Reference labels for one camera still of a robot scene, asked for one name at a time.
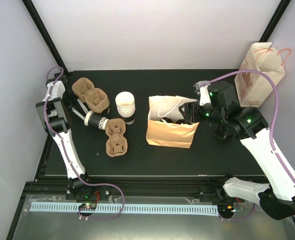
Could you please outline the stack of paper cups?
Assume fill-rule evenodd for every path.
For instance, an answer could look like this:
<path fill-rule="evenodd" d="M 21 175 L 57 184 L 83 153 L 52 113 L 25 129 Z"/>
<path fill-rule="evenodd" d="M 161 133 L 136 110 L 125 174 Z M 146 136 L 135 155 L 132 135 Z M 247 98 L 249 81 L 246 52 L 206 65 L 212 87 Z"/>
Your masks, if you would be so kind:
<path fill-rule="evenodd" d="M 128 91 L 123 91 L 115 97 L 117 111 L 127 125 L 135 121 L 135 97 Z"/>

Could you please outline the brown paper bag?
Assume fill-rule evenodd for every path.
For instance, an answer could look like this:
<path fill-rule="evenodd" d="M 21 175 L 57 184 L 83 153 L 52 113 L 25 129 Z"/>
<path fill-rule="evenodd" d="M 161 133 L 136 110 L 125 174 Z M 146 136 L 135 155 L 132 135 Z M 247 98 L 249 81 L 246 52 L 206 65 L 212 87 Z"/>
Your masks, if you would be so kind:
<path fill-rule="evenodd" d="M 183 119 L 179 107 L 196 100 L 177 95 L 155 95 L 148 101 L 147 143 L 159 147 L 190 148 L 199 124 L 176 124 L 176 121 Z M 162 118 L 169 118 L 173 123 L 165 124 L 160 121 Z"/>

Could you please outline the cup holding white stirrers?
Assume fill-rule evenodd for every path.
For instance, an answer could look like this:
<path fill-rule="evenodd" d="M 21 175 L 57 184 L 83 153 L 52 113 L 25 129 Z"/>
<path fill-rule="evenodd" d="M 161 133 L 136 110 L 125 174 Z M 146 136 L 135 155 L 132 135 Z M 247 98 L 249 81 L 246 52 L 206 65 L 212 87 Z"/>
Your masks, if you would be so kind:
<path fill-rule="evenodd" d="M 108 121 L 109 119 L 105 116 L 90 110 L 85 116 L 84 125 L 104 131 Z"/>

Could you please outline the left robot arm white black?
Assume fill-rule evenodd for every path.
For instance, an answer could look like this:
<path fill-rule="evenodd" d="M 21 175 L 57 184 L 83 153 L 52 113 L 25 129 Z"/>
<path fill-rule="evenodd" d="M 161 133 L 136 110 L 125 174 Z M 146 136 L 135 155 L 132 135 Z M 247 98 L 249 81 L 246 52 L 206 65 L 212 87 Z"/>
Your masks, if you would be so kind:
<path fill-rule="evenodd" d="M 77 154 L 72 138 L 72 121 L 64 103 L 69 96 L 67 79 L 63 72 L 47 78 L 46 94 L 35 107 L 44 130 L 55 141 L 61 153 L 68 179 L 67 196 L 75 200 L 90 200 L 95 187 L 88 182 L 88 175 Z"/>

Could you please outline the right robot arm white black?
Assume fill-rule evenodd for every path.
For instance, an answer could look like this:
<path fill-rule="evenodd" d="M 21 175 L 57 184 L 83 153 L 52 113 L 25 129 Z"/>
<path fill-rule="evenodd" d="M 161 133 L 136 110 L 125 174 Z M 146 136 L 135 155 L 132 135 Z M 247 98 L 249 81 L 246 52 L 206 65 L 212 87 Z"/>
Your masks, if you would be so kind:
<path fill-rule="evenodd" d="M 295 171 L 270 137 L 271 128 L 261 112 L 241 107 L 234 86 L 226 81 L 199 81 L 194 87 L 200 99 L 179 106 L 183 118 L 216 124 L 215 135 L 222 141 L 239 140 L 268 179 L 256 183 L 226 175 L 215 188 L 215 197 L 221 202 L 230 198 L 252 202 L 275 220 L 295 216 Z"/>

